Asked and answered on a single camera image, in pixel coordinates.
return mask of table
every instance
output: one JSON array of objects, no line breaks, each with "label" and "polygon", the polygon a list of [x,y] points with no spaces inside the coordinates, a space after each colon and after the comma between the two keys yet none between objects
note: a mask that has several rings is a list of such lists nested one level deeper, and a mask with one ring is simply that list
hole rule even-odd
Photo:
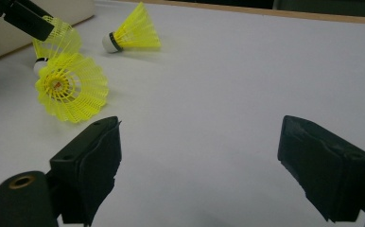
[{"label": "table", "polygon": [[325,222],[277,149],[290,114],[365,150],[365,24],[154,3],[160,51],[102,48],[133,2],[96,1],[76,26],[110,87],[87,122],[46,114],[31,46],[0,59],[0,183],[48,171],[90,123],[117,115],[123,161],[94,226],[362,226],[364,214]]}]

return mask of white table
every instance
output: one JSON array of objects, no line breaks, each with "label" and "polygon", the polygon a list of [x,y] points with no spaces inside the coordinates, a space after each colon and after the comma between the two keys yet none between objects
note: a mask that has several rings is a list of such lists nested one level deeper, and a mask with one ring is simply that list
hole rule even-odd
[{"label": "white table", "polygon": [[117,115],[123,161],[94,226],[363,226],[325,222],[277,160],[282,119],[320,124],[365,150],[365,25],[147,4],[158,52],[107,54],[135,3],[96,1],[76,28],[109,79],[88,122],[37,101],[31,46],[0,59],[0,183],[49,170],[92,122]]}]

